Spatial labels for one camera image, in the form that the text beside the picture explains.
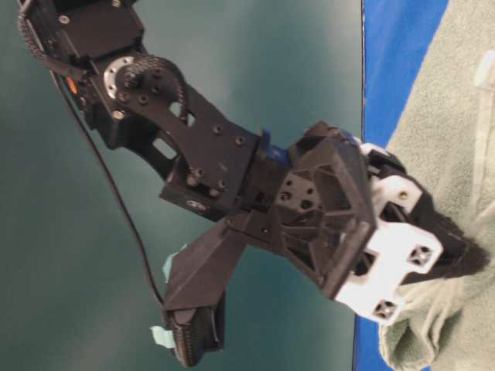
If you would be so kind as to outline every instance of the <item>blue surface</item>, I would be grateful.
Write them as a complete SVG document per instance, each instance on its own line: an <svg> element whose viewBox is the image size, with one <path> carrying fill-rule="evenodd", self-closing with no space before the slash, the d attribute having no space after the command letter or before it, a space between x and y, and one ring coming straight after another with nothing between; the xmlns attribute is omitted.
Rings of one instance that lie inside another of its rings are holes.
<svg viewBox="0 0 495 371"><path fill-rule="evenodd" d="M365 0L365 141L384 147L390 139L447 3ZM359 317L353 369L390 369L378 351L376 324Z"/></svg>

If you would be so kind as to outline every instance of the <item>black cable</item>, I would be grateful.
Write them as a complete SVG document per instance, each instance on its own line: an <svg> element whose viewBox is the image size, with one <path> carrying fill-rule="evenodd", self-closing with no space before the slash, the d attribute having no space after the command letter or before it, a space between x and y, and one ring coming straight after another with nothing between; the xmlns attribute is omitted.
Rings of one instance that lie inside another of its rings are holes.
<svg viewBox="0 0 495 371"><path fill-rule="evenodd" d="M163 299L158 291L158 288L155 283L155 279L153 278L153 273L151 271L151 268L149 266L149 259L148 259L148 254L146 253L145 245L142 242L142 238L132 221L131 215L129 214L129 211L127 210L127 207L124 204L124 200L122 199L121 193L119 192L117 185L115 184L115 181L113 177L111 176L110 170L108 170L108 167L106 166L103 158L101 157L100 152L98 151L93 139L87 132L86 128L84 127L84 124L80 117L77 115L76 111L74 110L73 105L70 103L69 97L67 96L65 90L62 88L61 83L60 83L60 77L56 75L53 71L50 71L50 75L53 79L53 82L55 83L56 88L58 91L62 94L63 97L63 102L69 109L69 112L71 113L71 116L73 119L77 122L77 126L79 129L82 131L83 136L86 138L87 143L90 146L91 151L93 152L95 158L97 159L97 162L99 166L101 167L103 173L105 174L105 177L107 178L108 183L110 184L111 190L117 199L117 204L124 214L125 220L128 222L129 228L131 229L132 233L134 234L134 237L136 241L138 242L138 247L139 247L139 253L141 254L142 262L145 267L145 272L146 272L146 278L148 280L149 285L151 286L151 289L153 291L153 295L155 296L156 301L160 304L160 306L163 306Z"/></svg>
<svg viewBox="0 0 495 371"><path fill-rule="evenodd" d="M32 7L33 0L26 0L24 4L21 5L21 9L19 11L19 14L29 14L29 10ZM36 48L33 48L32 50L36 49L39 50L40 53L45 54L43 51L43 46L41 45L41 42L39 41L39 37L36 34L36 31L34 29L31 29L29 25L29 21L27 18L24 18L25 24L27 29L29 30L29 37L31 39L31 43L36 46ZM62 84L60 82L60 76L55 73L53 70L49 70L49 74L52 77L53 83L55 84L57 90L60 92L63 98L63 102L68 108L70 114L72 115L73 119L76 121L77 126L79 129L82 131L83 136L86 138L87 143L90 146L91 151L93 152L94 156L97 159L98 164L100 165L108 183L110 184L111 190L117 200L117 204L124 214L124 218L127 221L129 228L131 229L132 234L134 234L136 241L138 242L138 248L139 248L139 253L141 254L142 258L142 263L145 267L145 273L146 273L146 279L152 289L153 296L155 297L156 301L159 303L160 306L163 306L163 299L162 296L160 295L158 288L156 286L155 279L153 278L153 273L149 265L149 259L148 259L148 254L146 253L145 245L142 242L142 238L132 221L131 215L129 214L129 211L127 210L127 207L124 204L124 200L122 199L121 193L119 192L117 185L115 184L115 181L113 177L111 176L110 170L108 170L108 167L106 166L103 158L101 157L100 152L98 151L97 146L95 145L93 139L87 132L86 128L84 127L84 124L80 117L77 115L76 111L74 110L73 105L70 102L69 97L67 96L65 90L62 88Z"/></svg>

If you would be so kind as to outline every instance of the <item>bolt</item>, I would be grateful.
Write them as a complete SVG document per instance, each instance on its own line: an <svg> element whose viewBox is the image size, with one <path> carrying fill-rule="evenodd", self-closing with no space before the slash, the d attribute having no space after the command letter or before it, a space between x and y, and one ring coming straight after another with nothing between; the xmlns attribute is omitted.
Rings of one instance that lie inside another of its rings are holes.
<svg viewBox="0 0 495 371"><path fill-rule="evenodd" d="M194 201L190 199L187 201L187 206L192 207L193 209L199 210L199 211L205 211L207 207L203 205L202 203L198 203L197 201Z"/></svg>
<svg viewBox="0 0 495 371"><path fill-rule="evenodd" d="M155 68L153 70L152 75L153 75L154 79L157 79L157 80L161 79L162 78L162 69L161 68Z"/></svg>
<svg viewBox="0 0 495 371"><path fill-rule="evenodd" d="M186 183L189 187L196 187L199 184L192 174L187 176Z"/></svg>
<svg viewBox="0 0 495 371"><path fill-rule="evenodd" d="M122 112L122 111L113 111L111 113L111 116L115 119L115 120L122 120L124 117L125 117L125 113Z"/></svg>
<svg viewBox="0 0 495 371"><path fill-rule="evenodd" d="M59 17L59 22L62 23L63 25L68 25L70 23L70 18L67 17L66 15L61 15Z"/></svg>
<svg viewBox="0 0 495 371"><path fill-rule="evenodd" d="M162 88L159 87L158 85L155 85L154 87L152 87L152 93L154 93L155 95L160 95L162 92Z"/></svg>
<svg viewBox="0 0 495 371"><path fill-rule="evenodd" d="M122 103L127 103L129 102L129 99L131 98L131 96L129 95L129 93L126 93L126 92L122 92L122 93L119 93L117 95L117 99L122 102Z"/></svg>
<svg viewBox="0 0 495 371"><path fill-rule="evenodd" d="M220 191L218 189L212 188L210 189L210 196L217 198L220 195Z"/></svg>
<svg viewBox="0 0 495 371"><path fill-rule="evenodd" d="M141 83L142 77L139 75L136 75L133 72L126 72L125 73L125 86L126 87L138 87L139 83Z"/></svg>
<svg viewBox="0 0 495 371"><path fill-rule="evenodd" d="M215 133L216 135L222 134L222 127L220 125L215 125L213 127L213 133Z"/></svg>
<svg viewBox="0 0 495 371"><path fill-rule="evenodd" d="M282 194L280 195L282 201L288 201L291 199L291 197L292 195L289 192L282 192Z"/></svg>
<svg viewBox="0 0 495 371"><path fill-rule="evenodd" d="M201 178L203 176L203 170L201 168L197 168L196 170L194 170L194 176L196 176L197 178Z"/></svg>
<svg viewBox="0 0 495 371"><path fill-rule="evenodd" d="M244 137L236 137L235 138L235 144L239 147L242 147L242 145L244 144Z"/></svg>
<svg viewBox="0 0 495 371"><path fill-rule="evenodd" d="M142 106L145 106L146 104L148 104L149 102L149 98L147 95L145 94L141 94L138 98L138 102L139 104L141 104Z"/></svg>

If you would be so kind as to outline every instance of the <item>green tape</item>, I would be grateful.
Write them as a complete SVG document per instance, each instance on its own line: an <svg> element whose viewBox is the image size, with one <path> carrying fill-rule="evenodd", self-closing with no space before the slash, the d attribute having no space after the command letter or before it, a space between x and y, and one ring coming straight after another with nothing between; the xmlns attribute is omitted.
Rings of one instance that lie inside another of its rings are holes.
<svg viewBox="0 0 495 371"><path fill-rule="evenodd" d="M182 246L180 248L180 251L184 250L187 247L187 244ZM176 256L180 251L177 251L176 253L170 254L167 259L165 260L165 263L163 264L163 275L165 276L165 283L169 283L169 278L170 278L170 271L172 270L172 261L174 256Z"/></svg>
<svg viewBox="0 0 495 371"><path fill-rule="evenodd" d="M167 349L176 347L176 342L173 339L172 331L165 330L160 326L153 326L150 330L152 330L153 339L157 345L165 346Z"/></svg>

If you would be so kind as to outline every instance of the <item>white 3d-printed part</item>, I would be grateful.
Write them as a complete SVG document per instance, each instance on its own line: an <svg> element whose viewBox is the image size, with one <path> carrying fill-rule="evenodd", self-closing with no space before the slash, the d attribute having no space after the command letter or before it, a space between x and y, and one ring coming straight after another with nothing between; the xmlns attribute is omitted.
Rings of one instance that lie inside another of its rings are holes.
<svg viewBox="0 0 495 371"><path fill-rule="evenodd" d="M422 195L416 184L399 175L385 179L372 177L371 192L377 229L364 251L374 260L366 274L359 277L354 272L350 274L335 300L362 317L391 325L405 305L397 293L401 282L411 272L428 273L443 247L428 231L380 218L387 203L394 203L410 213Z"/></svg>
<svg viewBox="0 0 495 371"><path fill-rule="evenodd" d="M372 143L364 143L363 145L360 145L360 150L361 153L365 156L368 156L371 151L375 150L376 152L380 152L383 155L389 156L389 153L387 152L386 149L383 149L382 147L378 147L377 145L374 145Z"/></svg>

